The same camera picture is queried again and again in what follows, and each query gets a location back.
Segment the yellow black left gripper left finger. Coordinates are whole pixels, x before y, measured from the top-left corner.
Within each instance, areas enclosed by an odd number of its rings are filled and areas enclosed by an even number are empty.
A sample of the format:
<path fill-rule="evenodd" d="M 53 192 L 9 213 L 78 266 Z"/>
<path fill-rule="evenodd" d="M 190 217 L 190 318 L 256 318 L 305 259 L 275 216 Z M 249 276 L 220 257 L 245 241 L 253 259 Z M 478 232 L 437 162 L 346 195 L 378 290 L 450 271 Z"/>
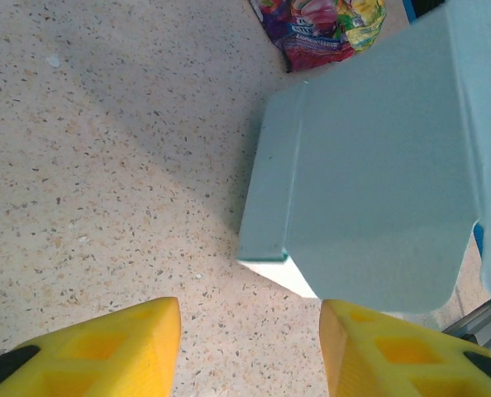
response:
<path fill-rule="evenodd" d="M 168 396 L 180 338 L 175 297 L 49 332 L 0 355 L 0 396 Z"/>

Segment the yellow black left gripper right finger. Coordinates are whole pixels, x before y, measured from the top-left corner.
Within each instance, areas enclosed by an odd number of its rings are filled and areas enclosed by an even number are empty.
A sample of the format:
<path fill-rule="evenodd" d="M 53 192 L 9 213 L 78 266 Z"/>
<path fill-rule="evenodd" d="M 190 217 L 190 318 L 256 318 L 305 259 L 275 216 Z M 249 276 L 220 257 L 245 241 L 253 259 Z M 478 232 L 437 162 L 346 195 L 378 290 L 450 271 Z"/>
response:
<path fill-rule="evenodd" d="M 464 339 L 341 300 L 319 337 L 331 396 L 491 396 L 491 353 Z"/>

